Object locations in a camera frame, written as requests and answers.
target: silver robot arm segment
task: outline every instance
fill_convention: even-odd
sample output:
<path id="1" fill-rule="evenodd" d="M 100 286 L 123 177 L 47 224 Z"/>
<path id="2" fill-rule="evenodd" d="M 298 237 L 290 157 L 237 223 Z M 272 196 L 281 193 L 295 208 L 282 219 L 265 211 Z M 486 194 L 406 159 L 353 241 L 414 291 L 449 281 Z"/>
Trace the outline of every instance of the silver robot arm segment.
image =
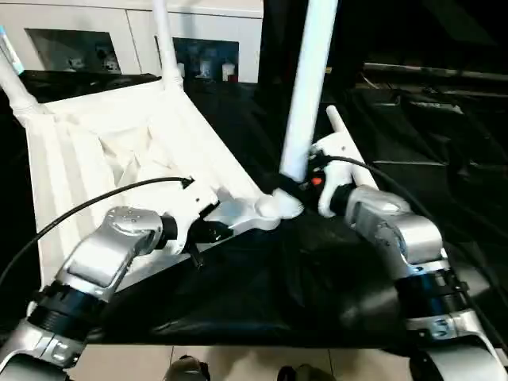
<path id="1" fill-rule="evenodd" d="M 418 348 L 410 364 L 415 380 L 508 380 L 429 219 L 395 194 L 360 186 L 349 196 L 345 221 L 387 263 Z"/>
<path id="2" fill-rule="evenodd" d="M 0 380 L 26 380 L 37 370 L 37 379 L 43 381 L 67 379 L 62 370 L 77 363 L 87 334 L 133 259 L 175 240 L 176 226 L 172 217 L 151 210 L 110 210 L 76 246 L 55 281 L 40 292 L 36 309 L 0 349 Z"/>

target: black cable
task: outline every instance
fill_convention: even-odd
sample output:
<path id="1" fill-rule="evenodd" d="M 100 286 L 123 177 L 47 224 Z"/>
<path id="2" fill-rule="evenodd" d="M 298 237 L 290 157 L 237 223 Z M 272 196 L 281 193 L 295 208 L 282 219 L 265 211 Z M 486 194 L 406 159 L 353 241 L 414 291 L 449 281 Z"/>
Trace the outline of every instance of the black cable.
<path id="1" fill-rule="evenodd" d="M 434 85 L 433 83 L 428 83 L 428 88 L 430 91 L 432 91 L 433 93 L 431 95 L 439 95 L 441 96 L 441 98 L 443 98 L 446 102 L 449 102 L 450 104 L 452 104 L 453 106 L 457 106 L 457 107 L 460 107 L 460 109 L 462 110 L 462 113 L 464 114 L 464 116 L 467 118 L 467 120 L 469 121 L 469 123 L 471 124 L 474 124 L 475 127 L 477 127 L 478 129 L 480 129 L 481 133 L 487 137 L 491 142 L 495 142 L 495 139 L 492 138 L 491 136 L 491 133 L 488 131 L 488 130 L 485 130 L 485 128 L 482 127 L 482 124 L 481 123 L 478 123 L 477 120 L 476 120 L 476 117 L 474 116 L 474 114 L 469 111 L 469 109 L 467 107 L 463 107 L 461 102 L 459 101 L 458 97 L 456 96 L 453 96 L 451 94 L 446 94 L 444 93 L 443 91 L 441 91 L 441 89 L 439 89 L 439 87 L 437 87 L 436 85 Z M 502 155 L 503 155 L 503 159 L 505 160 L 508 160 L 506 157 L 504 157 L 504 153 L 503 153 L 503 149 L 501 147 L 496 147 L 498 149 L 498 152 L 501 152 Z M 493 233 L 496 233 L 498 236 L 500 236 L 501 238 L 503 239 L 508 239 L 508 233 L 505 232 L 504 230 L 502 230 L 501 228 L 499 228 L 496 224 L 493 224 L 492 222 L 490 222 L 486 217 L 484 217 L 482 214 L 479 214 L 479 213 L 476 213 L 474 210 L 472 210 L 471 208 L 469 208 L 468 206 L 466 206 L 463 202 L 461 203 L 460 205 L 460 208 L 466 212 L 467 214 L 469 214 L 471 216 L 471 218 L 473 219 L 474 222 L 476 222 L 477 224 L 479 225 L 485 225 L 488 229 L 490 229 Z"/>
<path id="2" fill-rule="evenodd" d="M 373 167 L 369 164 L 362 163 L 361 161 L 350 159 L 348 157 L 343 156 L 323 156 L 323 160 L 328 161 L 344 161 L 346 163 L 351 163 L 353 165 L 357 165 L 359 167 L 363 167 L 365 169 L 368 169 L 387 183 L 389 183 L 396 191 L 400 194 L 401 197 L 407 198 L 412 204 L 415 209 L 418 209 L 418 212 L 422 215 L 428 218 L 430 221 L 434 221 L 433 215 L 414 197 L 409 190 L 407 190 L 404 186 L 402 186 L 400 183 L 398 183 L 395 179 L 391 178 L 389 175 L 384 173 L 383 171 L 379 170 L 376 167 Z M 478 264 L 475 265 L 479 269 L 479 272 L 486 278 L 488 283 L 492 288 L 494 288 L 501 297 L 501 300 L 505 303 L 506 306 L 506 296 L 503 294 L 503 289 L 500 289 L 498 282 L 495 282 L 492 277 L 490 277 L 489 272 L 487 269 L 484 269 L 483 267 L 479 266 Z M 487 315 L 479 308 L 479 306 L 476 304 L 476 302 L 473 300 L 473 298 L 466 292 L 465 297 L 469 304 L 472 306 L 473 310 L 476 311 L 476 313 L 479 315 L 479 318 L 483 321 L 485 325 L 488 326 L 488 329 L 491 331 L 491 333 L 494 335 L 495 339 L 498 341 L 498 343 L 501 345 L 502 350 L 508 354 L 508 345 L 502 338 L 501 333 L 495 328 L 494 323 L 492 323 Z"/>
<path id="3" fill-rule="evenodd" d="M 428 218 L 430 221 L 435 222 L 435 218 L 433 215 L 421 204 L 421 202 L 418 201 L 416 197 L 413 196 L 413 194 L 408 191 L 405 187 L 403 187 L 398 181 L 394 180 L 392 177 L 387 175 L 385 172 L 379 170 L 376 167 L 373 167 L 369 164 L 362 163 L 361 161 L 351 159 L 349 157 L 344 156 L 323 156 L 323 160 L 328 161 L 344 161 L 346 163 L 351 163 L 354 165 L 357 165 L 359 167 L 363 167 L 365 169 L 368 169 L 370 172 L 374 173 L 384 181 L 386 181 L 388 184 L 390 184 L 399 194 L 402 198 L 405 198 L 407 201 L 409 201 L 416 212 L 421 214 L 422 216 Z"/>
<path id="4" fill-rule="evenodd" d="M 470 265 L 472 265 L 472 267 L 478 270 L 478 273 L 485 278 L 485 280 L 489 284 L 489 287 L 494 289 L 494 291 L 497 291 L 498 296 L 503 304 L 503 307 L 505 309 L 508 309 L 508 298 L 506 297 L 506 290 L 504 286 L 499 282 L 499 279 L 495 274 L 495 272 L 490 270 L 491 266 L 489 264 L 487 264 L 487 266 L 482 265 L 481 262 L 477 260 L 475 256 L 469 253 L 469 251 L 465 248 L 460 248 L 456 245 L 454 246 L 454 248 L 456 249 L 454 250 L 454 252 L 458 253 L 463 260 L 465 260 Z"/>
<path id="5" fill-rule="evenodd" d="M 99 201 L 106 199 L 106 198 L 109 198 L 109 197 L 114 196 L 116 194 L 128 191 L 129 189 L 142 187 L 143 185 L 148 185 L 148 184 L 153 184 L 153 183 L 165 183 L 165 182 L 180 182 L 181 184 L 183 184 L 183 187 L 186 187 L 192 183 L 192 180 L 191 179 L 184 179 L 183 177 L 158 177 L 155 179 L 140 181 L 139 183 L 129 184 L 125 187 L 117 188 L 115 190 L 112 190 L 110 192 L 102 194 L 98 197 L 92 198 L 91 200 L 88 200 L 87 202 L 84 202 L 83 204 L 78 205 L 75 208 L 72 208 L 71 210 L 69 210 L 68 212 L 62 214 L 61 216 L 56 218 L 54 221 L 52 221 L 48 225 L 46 225 L 19 252 L 17 252 L 15 256 L 13 256 L 12 260 L 10 260 L 10 262 L 7 264 L 6 268 L 3 270 L 2 275 L 0 275 L 0 289 L 2 288 L 2 283 L 5 281 L 6 276 L 9 274 L 9 271 L 15 265 L 15 263 L 18 262 L 19 259 L 22 258 L 23 255 L 26 254 L 27 251 L 39 241 L 39 239 L 41 239 L 43 236 L 45 236 L 47 233 L 49 233 L 53 228 L 55 228 L 57 225 L 59 225 L 60 223 L 65 221 L 67 218 L 69 218 L 73 214 L 76 214 L 79 211 L 87 208 L 88 206 L 93 205 Z"/>

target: white foldable stand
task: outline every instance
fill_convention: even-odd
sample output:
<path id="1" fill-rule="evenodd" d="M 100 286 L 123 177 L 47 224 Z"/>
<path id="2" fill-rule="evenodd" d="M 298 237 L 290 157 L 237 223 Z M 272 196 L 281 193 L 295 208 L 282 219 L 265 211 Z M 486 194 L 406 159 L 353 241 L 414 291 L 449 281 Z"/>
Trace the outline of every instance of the white foldable stand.
<path id="1" fill-rule="evenodd" d="M 363 162 L 335 106 L 330 106 L 326 110 L 335 133 L 312 145 L 339 2 L 340 0 L 309 0 L 307 8 L 290 115 L 287 120 L 286 140 L 279 169 L 281 174 L 293 179 L 296 183 L 304 181 L 309 154 L 313 150 L 322 150 L 330 156 L 347 156 Z M 318 205 L 319 212 L 324 217 L 334 215 L 329 209 L 329 204 L 337 186 L 354 180 L 357 185 L 377 187 L 368 170 L 353 167 L 351 164 L 333 162 L 327 166 L 325 172 L 325 189 Z M 300 201 L 284 190 L 277 189 L 273 195 L 277 200 L 282 218 L 293 218 L 303 211 Z"/>
<path id="2" fill-rule="evenodd" d="M 42 285 L 113 206 L 169 213 L 178 221 L 220 200 L 210 219 L 235 234 L 279 223 L 272 197 L 260 191 L 183 91 L 164 0 L 153 0 L 153 13 L 161 81 L 39 104 L 0 55 L 0 86 L 26 129 L 38 229 L 116 187 L 160 176 L 195 180 L 186 190 L 179 183 L 136 188 L 68 218 L 39 242 Z M 183 241 L 136 258 L 120 289 L 186 259 L 182 249 Z"/>

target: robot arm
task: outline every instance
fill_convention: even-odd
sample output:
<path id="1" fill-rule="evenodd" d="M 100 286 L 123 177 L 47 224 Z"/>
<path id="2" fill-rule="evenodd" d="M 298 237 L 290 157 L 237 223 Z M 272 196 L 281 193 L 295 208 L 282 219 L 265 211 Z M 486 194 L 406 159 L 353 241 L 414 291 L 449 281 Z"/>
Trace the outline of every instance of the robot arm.
<path id="1" fill-rule="evenodd" d="M 345 221 L 387 263 L 416 348 L 410 362 L 415 380 L 508 379 L 429 219 L 399 196 L 361 186 L 349 196 Z"/>
<path id="2" fill-rule="evenodd" d="M 345 223 L 383 257 L 414 344 L 410 362 L 414 379 L 507 381 L 434 223 L 413 213 L 399 196 L 378 190 L 365 168 L 319 160 L 347 156 L 363 162 L 337 110 L 329 107 L 327 113 L 336 132 L 311 149 L 310 182 L 317 184 L 317 208 L 324 217 L 343 215 Z M 312 167 L 313 161 L 320 164 Z"/>
<path id="3" fill-rule="evenodd" d="M 171 216 L 117 207 L 80 242 L 0 349 L 0 380 L 65 380 L 136 256 L 176 240 Z"/>

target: black fabric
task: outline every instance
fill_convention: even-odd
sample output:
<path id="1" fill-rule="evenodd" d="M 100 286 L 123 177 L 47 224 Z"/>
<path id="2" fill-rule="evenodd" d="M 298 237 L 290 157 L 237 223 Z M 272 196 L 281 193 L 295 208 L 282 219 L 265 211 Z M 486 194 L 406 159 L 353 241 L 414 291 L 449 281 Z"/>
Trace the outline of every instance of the black fabric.
<path id="1" fill-rule="evenodd" d="M 33 76 L 23 79 L 39 99 L 76 95 L 74 80 L 90 91 L 84 77 L 73 74 L 44 74 L 43 87 Z M 100 81 L 108 86 L 105 77 Z M 409 188 L 434 214 L 459 277 L 508 337 L 506 296 L 500 292 L 508 282 L 502 197 L 506 104 L 331 90 L 327 85 L 315 138 L 331 132 L 325 107 L 335 102 L 366 161 Z M 198 82 L 187 83 L 186 92 L 250 176 L 270 192 L 288 94 L 278 87 Z M 454 111 L 452 101 L 467 112 Z M 18 193 L 17 205 L 32 208 L 29 191 Z M 198 270 L 185 261 L 122 291 L 91 340 L 382 348 L 406 343 L 382 258 L 340 218 L 327 220 L 309 210 L 273 232 L 251 231 L 210 249 L 204 263 Z M 487 279 L 499 287 L 489 287 Z"/>
<path id="2" fill-rule="evenodd" d="M 25 130 L 12 115 L 9 101 L 0 90 L 0 128 L 5 134 L 0 150 L 2 160 L 2 194 L 4 213 L 2 254 L 0 269 L 4 269 L 14 254 L 35 234 L 32 189 L 30 183 L 29 157 L 26 148 Z M 18 266 L 0 287 L 0 344 L 5 334 L 16 326 L 20 317 L 26 313 L 26 306 L 32 292 L 40 286 L 39 259 L 37 248 Z"/>

